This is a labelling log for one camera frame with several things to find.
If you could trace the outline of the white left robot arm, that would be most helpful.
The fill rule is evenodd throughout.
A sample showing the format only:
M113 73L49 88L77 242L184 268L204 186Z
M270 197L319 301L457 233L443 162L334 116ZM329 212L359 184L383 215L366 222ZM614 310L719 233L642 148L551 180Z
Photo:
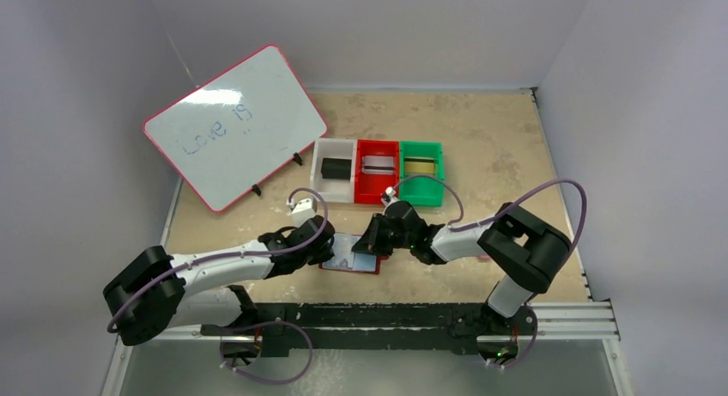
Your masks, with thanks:
M286 276L330 259L335 233L330 221L314 216L215 252L169 254L162 246L148 247L103 289L112 314L107 330L133 346L170 327L229 326L247 299L238 282Z

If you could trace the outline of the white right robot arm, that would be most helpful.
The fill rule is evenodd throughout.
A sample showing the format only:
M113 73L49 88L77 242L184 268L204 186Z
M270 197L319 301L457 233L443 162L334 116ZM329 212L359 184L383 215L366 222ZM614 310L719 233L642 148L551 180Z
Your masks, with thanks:
M429 224L408 202L388 204L373 215L353 253L378 257L406 249L425 265L489 256L505 273L485 301L491 314L512 318L533 296L548 291L564 266L573 243L557 228L528 210L505 203L484 224L456 230Z

